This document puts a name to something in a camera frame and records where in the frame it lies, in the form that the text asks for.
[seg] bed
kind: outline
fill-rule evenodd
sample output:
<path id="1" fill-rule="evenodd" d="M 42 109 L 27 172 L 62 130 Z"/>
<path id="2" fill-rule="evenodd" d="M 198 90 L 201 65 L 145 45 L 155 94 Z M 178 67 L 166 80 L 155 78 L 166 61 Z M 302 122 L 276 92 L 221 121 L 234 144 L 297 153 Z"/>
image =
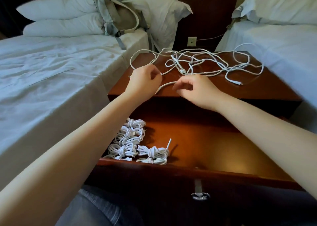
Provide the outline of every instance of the bed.
<path id="1" fill-rule="evenodd" d="M 148 48 L 143 30 L 121 36 L 18 36 L 0 41 L 0 190 L 108 103 L 107 92 Z"/>
<path id="2" fill-rule="evenodd" d="M 248 51 L 317 108 L 317 26 L 268 25 L 251 21 L 234 23 L 216 51 Z"/>

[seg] hand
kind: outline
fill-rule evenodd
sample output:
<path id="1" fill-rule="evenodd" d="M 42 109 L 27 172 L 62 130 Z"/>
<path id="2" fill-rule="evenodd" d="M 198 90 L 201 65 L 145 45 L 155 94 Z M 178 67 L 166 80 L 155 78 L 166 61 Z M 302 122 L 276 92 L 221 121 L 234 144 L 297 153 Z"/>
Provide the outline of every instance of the hand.
<path id="1" fill-rule="evenodd" d="M 156 93 L 161 82 L 160 71 L 155 65 L 148 64 L 133 71 L 125 93 L 133 96 L 139 104 L 142 104 Z"/>
<path id="2" fill-rule="evenodd" d="M 221 92 L 207 76 L 182 76 L 173 86 L 173 90 L 196 106 L 218 111 L 217 106 L 227 94 Z"/>

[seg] brown wooden surface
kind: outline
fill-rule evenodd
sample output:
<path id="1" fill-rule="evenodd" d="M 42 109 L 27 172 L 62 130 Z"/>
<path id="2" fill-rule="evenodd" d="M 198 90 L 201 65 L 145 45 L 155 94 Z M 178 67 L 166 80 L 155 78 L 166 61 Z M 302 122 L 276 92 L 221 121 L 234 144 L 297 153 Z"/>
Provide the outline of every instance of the brown wooden surface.
<path id="1" fill-rule="evenodd" d="M 236 0 L 179 0 L 190 5 L 193 14 L 188 15 L 178 23 L 174 49 L 187 47 L 187 38 L 213 38 L 226 32 L 226 26 L 231 24 L 231 15 L 236 6 Z M 197 41 L 197 47 L 214 50 L 221 37 Z"/>
<path id="2" fill-rule="evenodd" d="M 229 63 L 229 65 L 236 65 L 233 60 L 232 53 L 226 52 L 220 54 L 221 58 Z M 140 54 L 133 62 L 133 66 L 138 68 L 148 64 L 154 58 L 153 54 Z M 237 55 L 237 59 L 246 60 L 246 56 Z M 163 73 L 170 68 L 165 67 L 165 62 L 170 59 L 169 57 L 159 57 L 154 63 L 157 68 Z M 251 63 L 260 65 L 260 63 L 252 57 Z M 184 69 L 188 69 L 189 66 L 186 63 L 181 62 Z M 194 72 L 205 72 L 218 70 L 219 67 L 215 62 L 205 61 L 203 64 L 194 67 Z M 110 90 L 108 95 L 117 96 L 121 95 L 126 86 L 129 83 L 129 76 L 132 74 L 133 69 L 129 67 L 124 75 L 119 79 L 117 84 Z M 167 82 L 176 81 L 180 78 L 181 74 L 175 68 L 168 74 L 163 76 L 162 85 Z M 300 101 L 300 97 L 296 95 L 285 83 L 283 83 L 277 76 L 271 73 L 267 68 L 264 69 L 260 76 L 255 76 L 243 71 L 230 72 L 228 78 L 236 81 L 240 81 L 243 85 L 236 85 L 225 78 L 225 73 L 220 75 L 209 77 L 210 80 L 223 92 L 241 99 L 266 99 L 266 100 L 289 100 Z M 155 96 L 172 96 L 179 97 L 179 95 L 172 90 L 173 85 L 163 87 Z"/>
<path id="3" fill-rule="evenodd" d="M 233 65 L 231 53 L 223 53 L 221 57 Z M 152 58 L 152 54 L 141 54 L 133 65 L 137 68 L 147 64 Z M 155 63 L 161 72 L 166 71 L 166 60 L 166 57 L 162 57 Z M 255 59 L 252 59 L 252 63 L 259 64 Z M 195 69 L 207 71 L 211 68 L 216 69 L 214 62 L 205 62 Z M 131 73 L 132 69 L 127 69 L 111 89 L 108 94 L 110 100 L 124 92 Z M 177 69 L 174 69 L 163 76 L 162 84 L 177 80 L 179 76 Z M 291 105 L 300 101 L 287 85 L 267 69 L 260 76 L 239 71 L 232 72 L 229 77 L 243 82 L 243 85 L 228 82 L 224 78 L 224 73 L 210 79 L 222 91 L 244 100 L 254 100 L 259 104 L 277 100 Z M 136 171 L 143 175 L 155 172 L 192 179 L 220 179 L 234 183 L 300 188 L 288 174 L 223 116 L 201 109 L 179 97 L 172 91 L 172 86 L 166 86 L 158 95 L 139 106 L 131 118 L 146 122 L 146 134 L 142 144 L 149 148 L 166 147 L 172 138 L 168 165 L 111 159 L 101 159 L 98 165 L 116 165 L 118 168 L 129 168 L 131 172 Z"/>

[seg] backpack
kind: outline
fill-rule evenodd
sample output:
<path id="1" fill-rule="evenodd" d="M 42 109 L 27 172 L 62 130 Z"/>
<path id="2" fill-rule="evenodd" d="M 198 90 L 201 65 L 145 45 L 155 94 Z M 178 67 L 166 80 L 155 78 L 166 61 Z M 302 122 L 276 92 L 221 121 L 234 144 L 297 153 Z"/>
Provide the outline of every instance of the backpack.
<path id="1" fill-rule="evenodd" d="M 114 36 L 122 50 L 126 50 L 120 36 L 144 28 L 149 36 L 149 28 L 142 14 L 132 3 L 124 0 L 94 0 L 98 12 L 105 22 L 105 35 Z"/>

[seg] person's left hand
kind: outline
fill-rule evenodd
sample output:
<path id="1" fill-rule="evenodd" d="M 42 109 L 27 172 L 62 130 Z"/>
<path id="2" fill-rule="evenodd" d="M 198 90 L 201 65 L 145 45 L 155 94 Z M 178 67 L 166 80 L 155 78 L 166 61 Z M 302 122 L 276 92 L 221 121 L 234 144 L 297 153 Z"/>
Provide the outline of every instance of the person's left hand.
<path id="1" fill-rule="evenodd" d="M 135 97 L 141 104 L 150 99 L 162 82 L 162 75 L 153 64 L 147 64 L 133 71 L 125 93 Z"/>

